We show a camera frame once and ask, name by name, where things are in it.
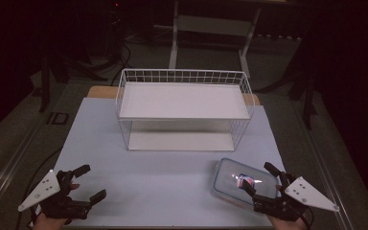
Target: white metal bracket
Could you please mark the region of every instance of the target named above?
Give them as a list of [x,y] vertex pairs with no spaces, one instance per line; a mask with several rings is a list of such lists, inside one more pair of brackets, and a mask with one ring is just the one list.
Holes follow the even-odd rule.
[[29,194],[29,196],[23,201],[21,205],[17,208],[19,212],[32,207],[38,202],[50,197],[60,191],[57,177],[53,170],[50,170],[40,183],[34,188],[34,190]]
[[298,177],[286,189],[287,195],[291,196],[298,202],[320,209],[338,212],[339,206],[327,199],[319,191],[317,191],[302,176]]

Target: container lid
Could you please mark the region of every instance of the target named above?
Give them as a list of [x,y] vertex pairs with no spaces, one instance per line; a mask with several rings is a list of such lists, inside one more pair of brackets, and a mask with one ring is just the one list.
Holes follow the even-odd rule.
[[274,198],[277,194],[276,177],[229,158],[222,158],[219,161],[213,190],[218,195],[253,205],[252,197],[241,188],[243,179],[248,180],[249,184],[256,189],[257,195]]

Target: gray tile floor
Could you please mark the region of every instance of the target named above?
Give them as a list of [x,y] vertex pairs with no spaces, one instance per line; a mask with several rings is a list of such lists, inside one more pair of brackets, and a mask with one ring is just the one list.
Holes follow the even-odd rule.
[[[168,68],[170,47],[128,42],[131,51],[129,64],[135,68]],[[254,38],[247,55],[252,88],[266,86],[282,77],[298,41]],[[237,51],[194,49],[180,47],[177,68],[240,70]],[[118,68],[102,72],[111,79]],[[31,175],[45,157],[60,148],[81,100],[95,82],[72,74],[67,84],[53,82],[53,99],[48,112],[70,114],[65,126],[46,125],[48,114],[39,114],[39,98],[27,97],[0,124],[0,172],[17,152],[28,130],[42,122],[19,162],[0,198],[0,229],[13,229],[17,205],[22,201]],[[313,105],[317,115],[311,117],[312,131],[302,123],[302,103],[286,96],[290,85],[282,86],[259,98],[266,110],[279,152],[288,172],[303,175],[312,185],[342,206],[341,215],[314,209],[314,229],[368,229],[368,193],[363,186],[321,96],[315,94]],[[55,155],[37,174],[38,181],[56,163]],[[21,226],[29,219],[23,215]]]

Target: clear plastic container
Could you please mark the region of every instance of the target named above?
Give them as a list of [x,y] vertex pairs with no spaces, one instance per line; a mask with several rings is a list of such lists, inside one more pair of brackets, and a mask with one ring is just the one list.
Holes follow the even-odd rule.
[[244,165],[243,163],[222,158],[217,164],[212,195],[244,209],[253,209],[252,197],[242,189],[242,180],[248,180],[256,189],[256,194],[273,198],[277,195],[276,177]]

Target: white table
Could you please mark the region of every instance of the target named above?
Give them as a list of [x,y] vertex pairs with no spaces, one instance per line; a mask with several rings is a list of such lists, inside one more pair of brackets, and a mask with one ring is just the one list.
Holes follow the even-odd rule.
[[55,171],[89,164],[75,180],[74,200],[106,189],[107,197],[88,219],[72,227],[91,228],[247,228],[270,226],[265,215],[211,196],[217,162],[228,157],[259,170],[282,159],[265,110],[258,105],[236,151],[127,151],[115,115],[115,100],[85,98]]

